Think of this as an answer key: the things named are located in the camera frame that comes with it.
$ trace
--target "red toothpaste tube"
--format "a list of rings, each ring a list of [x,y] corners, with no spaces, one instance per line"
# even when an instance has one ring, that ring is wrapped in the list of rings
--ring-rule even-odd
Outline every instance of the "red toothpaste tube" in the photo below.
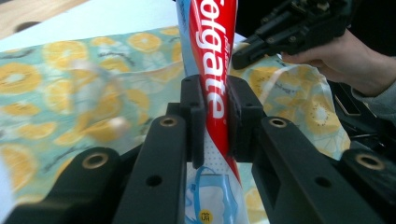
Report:
[[[198,70],[207,107],[205,163],[188,170],[186,223],[248,223],[236,162],[228,153],[226,79],[236,7],[236,0],[177,0],[186,74]]]

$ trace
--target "toothpaste tube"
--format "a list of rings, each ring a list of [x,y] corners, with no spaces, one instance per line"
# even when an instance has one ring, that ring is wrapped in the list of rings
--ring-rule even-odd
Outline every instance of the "toothpaste tube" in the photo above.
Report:
[[[205,163],[188,170],[186,223],[248,223],[228,146],[226,78],[236,7],[236,0],[177,0],[186,74],[200,74],[207,106]]]

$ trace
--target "wooden table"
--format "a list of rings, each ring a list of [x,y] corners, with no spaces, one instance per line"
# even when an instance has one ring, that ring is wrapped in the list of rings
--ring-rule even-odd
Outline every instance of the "wooden table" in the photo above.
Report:
[[[0,39],[26,22],[44,21],[88,0],[11,0],[0,4]]]

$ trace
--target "human hand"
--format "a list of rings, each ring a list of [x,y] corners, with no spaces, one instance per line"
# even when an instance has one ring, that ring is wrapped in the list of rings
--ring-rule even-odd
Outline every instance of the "human hand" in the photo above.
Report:
[[[365,46],[348,30],[329,44],[295,55],[287,63],[308,63],[327,79],[350,85],[366,96],[377,96],[396,80],[396,60]]]

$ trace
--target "yellow label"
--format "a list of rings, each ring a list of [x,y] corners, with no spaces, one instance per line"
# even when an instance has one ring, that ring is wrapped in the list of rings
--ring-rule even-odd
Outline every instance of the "yellow label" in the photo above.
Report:
[[[199,219],[204,224],[210,224],[213,221],[213,215],[209,210],[203,209],[199,212]]]

